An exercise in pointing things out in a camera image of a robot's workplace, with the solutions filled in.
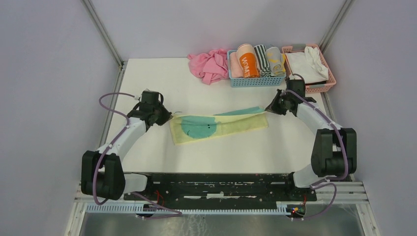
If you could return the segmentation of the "pale pink rolled towel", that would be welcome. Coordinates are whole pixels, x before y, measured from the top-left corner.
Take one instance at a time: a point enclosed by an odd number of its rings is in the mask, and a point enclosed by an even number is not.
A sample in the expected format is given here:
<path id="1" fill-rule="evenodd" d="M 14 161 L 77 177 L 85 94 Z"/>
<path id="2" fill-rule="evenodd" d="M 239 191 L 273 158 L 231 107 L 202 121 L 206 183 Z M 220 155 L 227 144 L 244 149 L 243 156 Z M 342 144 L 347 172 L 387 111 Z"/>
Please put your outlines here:
<path id="1" fill-rule="evenodd" d="M 230 69 L 231 69 L 231 77 L 232 78 L 242 78 L 243 77 L 243 70 L 240 67 L 239 60 L 237 58 L 236 52 L 230 53 Z"/>

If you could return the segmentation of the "white folded cloth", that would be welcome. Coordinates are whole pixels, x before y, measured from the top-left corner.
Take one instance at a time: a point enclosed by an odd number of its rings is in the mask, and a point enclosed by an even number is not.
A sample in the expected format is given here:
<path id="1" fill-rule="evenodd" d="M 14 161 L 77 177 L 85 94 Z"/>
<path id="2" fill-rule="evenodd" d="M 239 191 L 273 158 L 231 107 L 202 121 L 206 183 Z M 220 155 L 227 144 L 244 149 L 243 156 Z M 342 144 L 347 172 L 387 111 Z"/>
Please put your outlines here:
<path id="1" fill-rule="evenodd" d="M 329 80 L 328 68 L 321 61 L 319 48 L 306 46 L 303 52 L 287 53 L 289 67 L 304 78 L 306 84 Z"/>

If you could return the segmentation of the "crumpled pink towel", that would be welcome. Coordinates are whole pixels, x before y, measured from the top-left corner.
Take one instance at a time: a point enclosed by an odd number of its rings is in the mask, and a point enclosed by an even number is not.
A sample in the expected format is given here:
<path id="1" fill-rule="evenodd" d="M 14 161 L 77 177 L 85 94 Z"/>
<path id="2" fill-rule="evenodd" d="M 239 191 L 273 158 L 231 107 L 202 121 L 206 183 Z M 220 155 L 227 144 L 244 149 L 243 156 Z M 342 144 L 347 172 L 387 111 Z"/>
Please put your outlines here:
<path id="1" fill-rule="evenodd" d="M 191 74 L 201 79 L 203 84 L 211 85 L 229 79 L 226 49 L 214 49 L 197 55 L 189 54 L 187 58 Z"/>

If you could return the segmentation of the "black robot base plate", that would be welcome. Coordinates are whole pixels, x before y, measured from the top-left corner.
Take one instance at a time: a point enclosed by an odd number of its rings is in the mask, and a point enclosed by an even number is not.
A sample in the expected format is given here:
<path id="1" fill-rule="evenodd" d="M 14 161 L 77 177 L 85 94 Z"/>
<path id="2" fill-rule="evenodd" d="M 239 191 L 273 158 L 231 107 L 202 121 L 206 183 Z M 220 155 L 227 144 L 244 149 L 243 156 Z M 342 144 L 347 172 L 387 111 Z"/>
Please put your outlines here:
<path id="1" fill-rule="evenodd" d="M 297 188 L 292 174 L 147 175 L 141 195 L 177 210 L 264 210 L 277 202 L 315 202 L 316 192 Z"/>

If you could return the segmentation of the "black white striped rolled towel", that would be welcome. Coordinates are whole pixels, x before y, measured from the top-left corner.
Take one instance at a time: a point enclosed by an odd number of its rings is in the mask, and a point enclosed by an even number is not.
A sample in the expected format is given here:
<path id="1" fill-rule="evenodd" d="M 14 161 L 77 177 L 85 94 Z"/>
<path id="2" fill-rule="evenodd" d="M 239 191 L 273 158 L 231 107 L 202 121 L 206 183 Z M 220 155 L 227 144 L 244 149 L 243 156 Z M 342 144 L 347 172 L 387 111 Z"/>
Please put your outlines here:
<path id="1" fill-rule="evenodd" d="M 255 56 L 261 77 L 271 77 L 271 68 L 266 56 L 266 46 L 259 44 L 254 46 Z"/>

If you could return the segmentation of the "orange rolled towel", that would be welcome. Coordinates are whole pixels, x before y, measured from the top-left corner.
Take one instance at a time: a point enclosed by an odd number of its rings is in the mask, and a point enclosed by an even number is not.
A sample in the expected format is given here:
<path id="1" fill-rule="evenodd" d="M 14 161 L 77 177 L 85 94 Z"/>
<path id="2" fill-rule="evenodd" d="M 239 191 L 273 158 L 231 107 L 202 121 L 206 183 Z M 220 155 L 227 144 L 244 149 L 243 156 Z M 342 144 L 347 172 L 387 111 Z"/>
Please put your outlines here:
<path id="1" fill-rule="evenodd" d="M 240 45 L 237 49 L 237 59 L 244 78 L 259 78 L 260 72 L 257 66 L 255 50 L 252 45 Z"/>

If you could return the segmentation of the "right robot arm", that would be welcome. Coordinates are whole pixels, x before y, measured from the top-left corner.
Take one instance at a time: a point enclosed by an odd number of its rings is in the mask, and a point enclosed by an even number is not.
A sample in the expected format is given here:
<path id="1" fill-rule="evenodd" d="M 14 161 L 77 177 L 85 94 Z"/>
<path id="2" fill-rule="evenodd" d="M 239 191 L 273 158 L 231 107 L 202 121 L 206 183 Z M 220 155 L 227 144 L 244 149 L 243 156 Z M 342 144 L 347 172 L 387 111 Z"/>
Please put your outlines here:
<path id="1" fill-rule="evenodd" d="M 357 133 L 337 124 L 319 108 L 315 99 L 307 97 L 303 79 L 287 79 L 286 85 L 285 90 L 277 90 L 266 111 L 277 115 L 290 112 L 315 135 L 311 163 L 293 172 L 293 182 L 284 187 L 285 197 L 296 201 L 304 194 L 303 188 L 315 189 L 324 182 L 343 180 L 356 172 Z"/>

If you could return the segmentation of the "yellow grey patterned towel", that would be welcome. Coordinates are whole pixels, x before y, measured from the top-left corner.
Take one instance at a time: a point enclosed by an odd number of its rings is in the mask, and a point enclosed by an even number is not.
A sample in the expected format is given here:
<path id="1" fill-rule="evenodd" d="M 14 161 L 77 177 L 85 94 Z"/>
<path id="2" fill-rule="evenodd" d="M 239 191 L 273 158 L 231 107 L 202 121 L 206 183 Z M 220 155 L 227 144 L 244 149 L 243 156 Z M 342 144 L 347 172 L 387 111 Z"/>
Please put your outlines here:
<path id="1" fill-rule="evenodd" d="M 266 50 L 266 57 L 269 62 L 270 76 L 271 77 L 284 77 L 286 76 L 286 69 L 284 66 L 285 58 L 281 54 L 279 48 L 270 47 Z"/>

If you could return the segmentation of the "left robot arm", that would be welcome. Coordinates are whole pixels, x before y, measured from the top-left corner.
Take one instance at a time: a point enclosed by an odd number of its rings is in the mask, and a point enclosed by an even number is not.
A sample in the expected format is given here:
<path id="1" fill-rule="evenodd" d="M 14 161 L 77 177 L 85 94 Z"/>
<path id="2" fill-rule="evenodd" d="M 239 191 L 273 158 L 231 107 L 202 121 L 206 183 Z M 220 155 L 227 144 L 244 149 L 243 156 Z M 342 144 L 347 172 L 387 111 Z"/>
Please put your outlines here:
<path id="1" fill-rule="evenodd" d="M 97 150 L 87 150 L 82 156 L 81 191 L 91 195 L 97 205 L 118 200 L 123 194 L 136 192 L 143 200 L 154 196 L 155 188 L 143 174 L 126 174 L 122 161 L 136 141 L 153 125 L 162 126 L 172 118 L 164 106 L 164 97 L 157 91 L 145 90 L 131 95 L 137 104 L 128 113 L 106 110 L 125 118 L 125 125 L 108 143 Z"/>

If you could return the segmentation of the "blue plastic basket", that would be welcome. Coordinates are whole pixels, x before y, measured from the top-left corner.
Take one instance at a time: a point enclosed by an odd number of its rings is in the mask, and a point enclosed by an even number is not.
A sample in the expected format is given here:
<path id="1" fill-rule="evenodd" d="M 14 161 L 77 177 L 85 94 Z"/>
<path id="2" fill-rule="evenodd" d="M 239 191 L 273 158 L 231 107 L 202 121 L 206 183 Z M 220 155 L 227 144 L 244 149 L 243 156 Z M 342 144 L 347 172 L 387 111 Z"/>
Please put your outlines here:
<path id="1" fill-rule="evenodd" d="M 233 88 L 244 88 L 244 87 L 273 87 L 280 86 L 281 83 L 287 78 L 287 75 L 278 77 L 259 77 L 259 78 L 233 78 L 230 63 L 230 54 L 236 52 L 236 50 L 227 51 L 227 63 L 228 63 L 228 74 L 230 78 L 230 84 Z"/>

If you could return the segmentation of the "pink plastic basket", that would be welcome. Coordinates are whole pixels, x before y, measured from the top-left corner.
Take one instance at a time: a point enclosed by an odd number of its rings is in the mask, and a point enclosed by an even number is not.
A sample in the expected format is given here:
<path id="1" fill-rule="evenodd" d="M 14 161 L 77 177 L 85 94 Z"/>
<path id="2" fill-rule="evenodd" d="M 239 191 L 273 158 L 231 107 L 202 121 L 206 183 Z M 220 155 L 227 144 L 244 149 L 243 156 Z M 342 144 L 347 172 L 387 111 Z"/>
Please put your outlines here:
<path id="1" fill-rule="evenodd" d="M 284 54 L 284 58 L 285 58 L 284 66 L 285 66 L 286 75 L 287 75 L 288 78 L 304 80 L 304 78 L 301 75 L 292 73 L 292 71 L 289 67 L 288 61 L 287 61 L 288 59 L 287 59 L 286 54 L 287 53 L 293 53 L 293 52 L 303 52 L 304 48 L 306 46 L 310 46 L 310 47 L 313 47 L 313 48 L 315 48 L 315 47 L 319 48 L 319 46 L 317 44 L 297 44 L 297 45 L 292 45 L 292 46 L 284 46 L 284 47 L 281 48 L 282 52 Z M 323 53 L 321 52 L 321 50 L 320 50 L 320 54 L 321 54 L 322 63 L 328 68 L 329 80 L 324 81 L 324 82 L 313 83 L 313 84 L 306 84 L 305 83 L 306 93 L 327 92 L 327 91 L 329 91 L 330 88 L 332 88 L 334 85 L 336 85 L 336 79 L 333 76 L 333 74 L 332 74 L 332 72 L 331 72 L 331 70 L 330 70 L 330 68 L 329 68 L 329 66 L 328 66 L 328 64 L 327 64 L 327 62 L 326 62 L 326 60 L 323 56 Z"/>

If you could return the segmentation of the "pale yellow teal towel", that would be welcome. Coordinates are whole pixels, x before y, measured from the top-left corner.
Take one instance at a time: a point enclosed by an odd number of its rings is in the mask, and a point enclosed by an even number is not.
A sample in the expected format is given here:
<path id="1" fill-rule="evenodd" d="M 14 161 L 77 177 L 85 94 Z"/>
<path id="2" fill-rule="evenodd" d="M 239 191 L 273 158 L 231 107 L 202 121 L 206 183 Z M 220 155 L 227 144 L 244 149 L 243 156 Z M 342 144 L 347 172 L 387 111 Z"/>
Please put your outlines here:
<path id="1" fill-rule="evenodd" d="M 175 145 L 267 127 L 266 112 L 262 107 L 251 107 L 211 116 L 178 115 L 170 121 L 170 131 Z"/>

